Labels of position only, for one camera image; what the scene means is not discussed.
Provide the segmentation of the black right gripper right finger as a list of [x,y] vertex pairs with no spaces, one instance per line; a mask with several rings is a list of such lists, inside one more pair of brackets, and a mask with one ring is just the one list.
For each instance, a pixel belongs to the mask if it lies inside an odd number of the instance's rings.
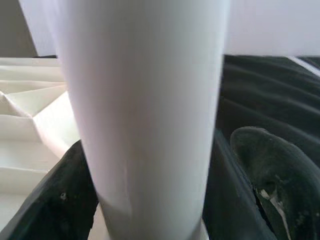
[[296,145],[263,128],[240,127],[230,146],[279,240],[320,238],[320,169]]

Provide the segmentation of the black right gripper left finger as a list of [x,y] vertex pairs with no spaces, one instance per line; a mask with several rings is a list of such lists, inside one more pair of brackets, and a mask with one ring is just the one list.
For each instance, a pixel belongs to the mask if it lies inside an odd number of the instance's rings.
[[99,203],[78,140],[27,196],[2,240],[86,240]]

